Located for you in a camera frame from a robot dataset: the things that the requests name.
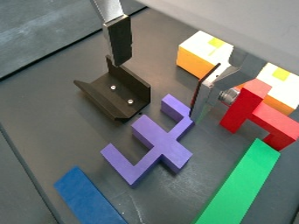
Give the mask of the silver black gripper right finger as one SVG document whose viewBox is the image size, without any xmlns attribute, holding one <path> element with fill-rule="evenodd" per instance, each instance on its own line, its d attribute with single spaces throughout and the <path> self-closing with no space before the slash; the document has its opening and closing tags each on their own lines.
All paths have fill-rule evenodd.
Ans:
<svg viewBox="0 0 299 224">
<path fill-rule="evenodd" d="M 228 67 L 217 63 L 199 80 L 191 99 L 189 118 L 197 123 L 213 108 L 219 99 L 232 103 L 237 97 L 232 88 L 256 78 L 267 62 L 253 54 L 233 47 L 228 56 Z"/>
</svg>

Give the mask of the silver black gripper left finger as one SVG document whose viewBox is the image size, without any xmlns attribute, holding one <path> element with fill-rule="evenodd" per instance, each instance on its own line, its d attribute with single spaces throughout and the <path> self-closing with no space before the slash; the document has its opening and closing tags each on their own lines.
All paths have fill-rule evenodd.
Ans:
<svg viewBox="0 0 299 224">
<path fill-rule="evenodd" d="M 131 18 L 119 0 L 89 0 L 103 24 L 109 56 L 116 67 L 132 58 Z"/>
</svg>

